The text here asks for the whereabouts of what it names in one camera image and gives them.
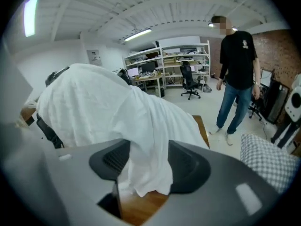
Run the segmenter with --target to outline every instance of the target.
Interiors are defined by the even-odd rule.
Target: checkered cloth
[[[280,194],[290,186],[301,162],[272,143],[246,134],[241,138],[240,158]]]

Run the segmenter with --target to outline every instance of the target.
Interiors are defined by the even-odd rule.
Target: brick wall
[[[276,30],[253,35],[262,69],[275,69],[275,80],[291,88],[295,76],[301,73],[301,57],[288,30]]]
[[[211,74],[215,73],[215,76],[219,77],[222,68],[222,65],[220,64],[222,39],[211,37],[200,37],[200,39],[201,43],[207,43],[207,40],[209,40],[211,53]]]

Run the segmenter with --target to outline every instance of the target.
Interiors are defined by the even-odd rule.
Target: black t-shirt
[[[257,58],[253,38],[244,31],[236,31],[222,40],[222,70],[224,79],[227,69],[227,83],[236,89],[247,89],[253,85],[253,60]]]

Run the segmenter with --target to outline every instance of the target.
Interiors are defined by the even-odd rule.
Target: wooden surface
[[[209,147],[207,133],[199,115],[193,115],[204,141]],[[129,192],[119,192],[121,219],[134,226],[140,226],[154,215],[167,201],[168,195],[157,191],[147,193],[143,198]]]
[[[156,79],[160,79],[162,78],[162,74],[158,75],[158,76],[153,76],[153,77],[149,77],[149,78],[143,78],[143,79],[135,79],[135,82],[140,82],[140,81],[154,81]]]
[[[30,109],[30,108],[23,108],[21,111],[21,116],[23,117],[24,121],[27,121],[33,113],[35,113],[36,109]]]
[[[201,133],[202,138],[204,139],[207,146],[210,148],[208,137],[207,137],[207,132],[206,132],[205,126],[203,124],[202,117],[200,115],[193,115],[192,117],[198,124],[198,129],[199,129],[199,132]]]

